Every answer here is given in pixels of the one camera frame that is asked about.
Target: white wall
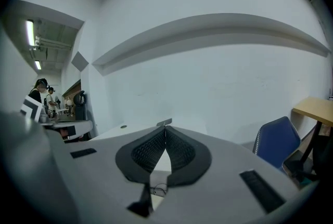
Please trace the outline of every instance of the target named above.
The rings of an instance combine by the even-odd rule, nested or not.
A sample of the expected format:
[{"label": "white wall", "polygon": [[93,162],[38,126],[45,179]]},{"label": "white wall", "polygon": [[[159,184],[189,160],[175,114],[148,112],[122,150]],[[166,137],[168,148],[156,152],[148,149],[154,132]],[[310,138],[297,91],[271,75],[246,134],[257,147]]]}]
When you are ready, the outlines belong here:
[{"label": "white wall", "polygon": [[93,130],[90,131],[90,136],[96,137],[98,136],[98,130],[94,118],[93,113],[93,105],[91,102],[91,92],[90,92],[90,82],[89,82],[89,66],[84,68],[84,70],[81,72],[81,90],[84,90],[84,94],[86,95],[86,105],[85,105],[85,114],[86,119],[93,122]]},{"label": "white wall", "polygon": [[306,0],[104,0],[95,59],[126,39],[177,19],[213,13],[241,13],[274,19],[327,45]]},{"label": "white wall", "polygon": [[[327,46],[316,13],[306,0],[104,0],[95,58],[158,25],[217,12],[271,18]],[[126,124],[188,116],[187,122],[202,120],[209,135],[236,143],[254,141],[261,125],[285,115],[301,137],[311,130],[315,121],[291,116],[291,110],[307,96],[327,98],[332,87],[329,57],[276,45],[221,41],[212,47],[207,37],[200,49],[147,59],[161,48],[177,49],[197,40],[137,54],[129,59],[138,63],[105,76],[109,107],[117,109],[112,118]]]},{"label": "white wall", "polygon": [[[188,123],[201,119],[209,135],[236,143],[254,141],[263,124],[290,117],[303,98],[326,98],[331,81],[328,57],[246,44],[169,55],[106,76],[110,108],[117,104],[125,124],[178,116]],[[307,117],[292,120],[302,137],[315,125]]]},{"label": "white wall", "polygon": [[37,74],[17,51],[1,23],[0,46],[0,108],[5,112],[20,111]]},{"label": "white wall", "polygon": [[78,80],[81,78],[80,71],[72,64],[71,56],[72,51],[68,55],[66,62],[63,65],[61,70],[61,86],[62,86],[62,94],[64,94],[69,88],[71,88]]},{"label": "white wall", "polygon": [[[201,49],[139,62],[105,77],[91,65],[80,72],[71,63],[77,51],[92,62],[148,29],[214,13],[274,19],[327,46],[317,15],[306,0],[25,1],[85,21],[62,71],[61,84],[65,92],[82,78],[97,134],[134,119],[192,116],[204,121],[210,135],[238,143],[253,141],[262,124],[290,115],[293,105],[308,95],[325,98],[332,86],[328,58],[270,45],[221,42],[221,46],[209,47],[208,40]],[[191,44],[191,39],[173,44],[170,47]],[[305,118],[297,119],[297,124],[304,136],[314,122]]]}]

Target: wooden table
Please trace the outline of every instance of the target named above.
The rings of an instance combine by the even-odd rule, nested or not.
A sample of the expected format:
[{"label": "wooden table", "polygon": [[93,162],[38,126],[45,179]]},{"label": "wooden table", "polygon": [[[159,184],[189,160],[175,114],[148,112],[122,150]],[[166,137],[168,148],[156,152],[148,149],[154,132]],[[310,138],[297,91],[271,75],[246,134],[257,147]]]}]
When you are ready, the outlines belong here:
[{"label": "wooden table", "polygon": [[311,141],[306,149],[303,157],[301,158],[301,162],[305,162],[308,158],[315,141],[315,138],[318,137],[319,131],[321,130],[322,124],[331,127],[330,136],[333,135],[333,101],[308,97],[303,99],[300,103],[298,103],[293,109],[293,111],[302,114],[304,116],[308,116],[317,120],[316,127],[314,129],[313,136]]}]

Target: table leg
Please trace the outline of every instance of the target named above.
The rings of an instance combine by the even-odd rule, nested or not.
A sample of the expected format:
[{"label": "table leg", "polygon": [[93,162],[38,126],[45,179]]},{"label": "table leg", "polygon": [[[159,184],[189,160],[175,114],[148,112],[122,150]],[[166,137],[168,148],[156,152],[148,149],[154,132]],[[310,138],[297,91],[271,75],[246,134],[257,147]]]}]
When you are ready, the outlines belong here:
[{"label": "table leg", "polygon": [[302,158],[301,158],[301,162],[304,163],[306,161],[306,159],[308,158],[312,148],[313,148],[313,144],[314,141],[316,140],[316,137],[319,135],[319,132],[321,130],[322,124],[320,121],[317,121],[316,127],[314,128],[314,132],[311,138],[311,141],[308,145],[308,148],[306,149],[306,151],[304,152]]}]

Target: black and white sign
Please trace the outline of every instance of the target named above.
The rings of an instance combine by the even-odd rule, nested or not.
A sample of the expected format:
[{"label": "black and white sign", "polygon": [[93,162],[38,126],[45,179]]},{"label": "black and white sign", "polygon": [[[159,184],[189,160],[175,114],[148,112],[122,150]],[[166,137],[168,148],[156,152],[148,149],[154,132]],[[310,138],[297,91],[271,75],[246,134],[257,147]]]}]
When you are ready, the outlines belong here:
[{"label": "black and white sign", "polygon": [[31,118],[38,122],[41,111],[42,111],[43,105],[39,103],[38,101],[34,100],[33,98],[26,96],[23,102],[23,105],[21,107],[21,113],[26,118]]}]

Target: woman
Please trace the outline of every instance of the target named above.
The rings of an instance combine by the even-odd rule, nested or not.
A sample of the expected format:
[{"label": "woman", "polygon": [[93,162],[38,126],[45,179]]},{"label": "woman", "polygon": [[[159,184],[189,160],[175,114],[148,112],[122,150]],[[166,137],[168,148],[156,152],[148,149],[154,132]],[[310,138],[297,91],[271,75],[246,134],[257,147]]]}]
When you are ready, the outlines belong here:
[{"label": "woman", "polygon": [[30,91],[29,97],[33,98],[39,103],[42,103],[42,98],[40,93],[45,92],[46,88],[47,88],[47,80],[44,78],[38,79],[34,88]]}]

